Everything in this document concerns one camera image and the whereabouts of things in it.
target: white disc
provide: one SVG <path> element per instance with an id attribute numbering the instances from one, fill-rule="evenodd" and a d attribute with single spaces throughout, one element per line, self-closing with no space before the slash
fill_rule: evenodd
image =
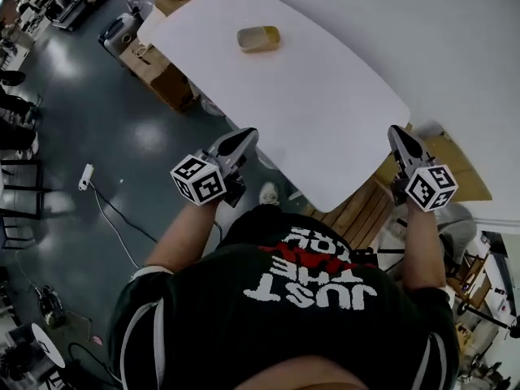
<path id="1" fill-rule="evenodd" d="M 56 348 L 56 345 L 54 345 L 47 334 L 44 333 L 43 329 L 41 329 L 35 323 L 31 327 L 34 338 L 36 338 L 37 343 L 40 345 L 41 349 L 43 349 L 45 355 L 49 357 L 50 360 L 56 364 L 56 366 L 65 368 L 65 360 L 63 360 L 63 357 Z"/>

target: red graphic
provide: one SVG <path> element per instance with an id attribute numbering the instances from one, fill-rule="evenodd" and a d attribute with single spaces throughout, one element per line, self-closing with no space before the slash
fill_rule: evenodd
<path id="1" fill-rule="evenodd" d="M 280 241 L 276 247 L 259 246 L 258 248 L 261 251 L 265 251 L 267 253 L 279 251 L 282 253 L 284 260 L 287 260 L 291 263 L 300 264 L 301 266 L 307 267 L 309 269 L 314 269 L 315 267 L 318 267 L 320 263 L 327 262 L 325 265 L 325 271 L 329 275 L 334 275 L 338 271 L 353 269 L 357 266 L 357 264 L 342 262 L 338 257 L 331 254 L 311 253 L 305 249 L 301 249 L 300 247 L 294 247 L 290 249 L 288 244 L 284 243 L 283 241 Z"/>

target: sleeve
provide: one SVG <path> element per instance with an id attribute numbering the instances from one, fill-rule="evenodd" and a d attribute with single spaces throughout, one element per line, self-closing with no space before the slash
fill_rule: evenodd
<path id="1" fill-rule="evenodd" d="M 432 388 L 453 388 L 459 367 L 459 345 L 449 296 L 438 288 L 418 289 L 408 292 L 408 296 L 417 306 L 428 333 L 422 363 L 423 385 L 418 388 L 430 388 L 429 384 Z"/>
<path id="2" fill-rule="evenodd" d="M 123 381 L 124 372 L 120 368 L 122 351 L 126 354 L 125 363 L 132 364 L 132 351 L 129 349 L 151 348 L 151 361 L 154 361 L 154 314 L 163 308 L 163 296 L 168 291 L 171 275 L 171 271 L 164 267 L 142 267 L 119 295 L 110 319 L 108 353 L 110 369 Z"/>

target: suitcase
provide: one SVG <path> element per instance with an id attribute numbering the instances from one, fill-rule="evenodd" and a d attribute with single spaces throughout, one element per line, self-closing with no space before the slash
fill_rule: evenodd
<path id="1" fill-rule="evenodd" d="M 143 19 L 139 15 L 123 13 L 102 30 L 97 41 L 108 53 L 119 60 L 119 56 L 137 37 L 137 29 L 142 24 Z"/>

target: forearm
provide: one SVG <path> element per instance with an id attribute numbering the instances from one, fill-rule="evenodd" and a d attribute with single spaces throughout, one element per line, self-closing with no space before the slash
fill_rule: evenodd
<path id="1" fill-rule="evenodd" d="M 203 206 L 187 204 L 157 243 L 146 264 L 173 272 L 197 262 L 211 233 L 218 202 Z"/>
<path id="2" fill-rule="evenodd" d="M 403 286 L 409 290 L 446 286 L 436 217 L 408 200 Z"/>

